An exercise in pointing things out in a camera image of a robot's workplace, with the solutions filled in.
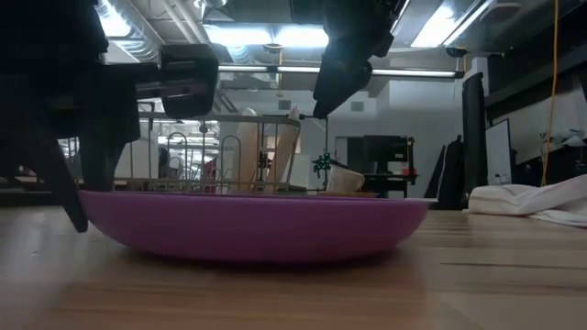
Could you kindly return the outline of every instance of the fluorescent light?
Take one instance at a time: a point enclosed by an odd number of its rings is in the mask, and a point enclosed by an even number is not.
[[[454,31],[456,22],[452,9],[441,5],[422,27],[411,47],[432,48],[442,44]]]
[[[487,9],[487,7],[489,7],[492,3],[494,3],[495,0],[486,0],[479,8],[477,8],[477,10],[471,14],[471,16],[469,16],[469,18],[467,18],[467,20],[460,25],[459,28],[457,28],[454,32],[452,32],[452,34],[450,35],[450,37],[448,37],[445,41],[444,41],[444,45],[448,46],[451,43],[453,43],[458,37],[460,37],[460,35],[465,32],[465,30],[471,26],[471,24],[473,24],[477,18],[479,18],[479,16],[481,14],[483,14],[483,12],[485,11],[485,9]]]
[[[277,67],[279,73],[319,73],[320,68],[317,67]]]
[[[100,15],[100,23],[108,37],[126,37],[132,27],[114,8],[108,0],[101,0],[100,4],[106,7],[106,12]]]
[[[405,12],[405,9],[407,9],[408,5],[410,5],[410,0],[405,0],[404,7],[402,8],[400,15],[397,17],[397,19],[395,19],[395,22],[393,22],[392,33],[395,30],[395,28],[397,27],[397,24],[400,22],[400,19],[402,19],[402,16],[404,15],[404,12]]]
[[[265,27],[217,27],[206,25],[205,31],[210,41],[227,47],[273,43],[271,34]]]
[[[218,72],[254,72],[264,73],[268,69],[266,66],[260,65],[219,65]]]
[[[457,73],[454,71],[373,69],[371,75],[389,77],[456,78]]]
[[[319,73],[320,68],[302,66],[275,66],[278,73]],[[220,72],[268,72],[266,66],[245,65],[220,65]],[[418,78],[456,78],[455,71],[430,71],[430,70],[399,70],[399,69],[373,69],[373,76],[384,77],[418,77]]]
[[[274,43],[284,47],[324,48],[328,35],[320,26],[282,27]]]
[[[139,122],[148,123],[149,119],[140,119]],[[181,123],[178,123],[177,120],[173,120],[173,119],[153,119],[153,124],[181,124]]]

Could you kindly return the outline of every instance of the white cloth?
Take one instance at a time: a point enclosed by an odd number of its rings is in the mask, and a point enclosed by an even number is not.
[[[542,188],[519,184],[475,188],[469,197],[469,212],[587,227],[587,175]]]

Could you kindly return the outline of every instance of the wooden tabletop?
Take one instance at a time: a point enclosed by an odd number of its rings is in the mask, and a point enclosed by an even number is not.
[[[0,329],[584,330],[586,238],[537,220],[431,212],[389,256],[247,267],[77,235],[59,208],[0,209]]]

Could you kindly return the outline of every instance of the wire dish rack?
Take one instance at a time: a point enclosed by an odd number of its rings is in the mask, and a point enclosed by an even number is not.
[[[123,151],[116,167],[116,190],[212,194],[290,190],[300,134],[297,120],[257,115],[174,120],[162,113],[139,115],[141,139]],[[78,141],[60,143],[73,177],[83,182]]]

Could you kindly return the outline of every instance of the pink plastic basin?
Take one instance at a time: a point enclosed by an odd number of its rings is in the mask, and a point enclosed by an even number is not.
[[[107,236],[186,259],[319,262],[393,250],[426,217],[416,201],[81,192]]]

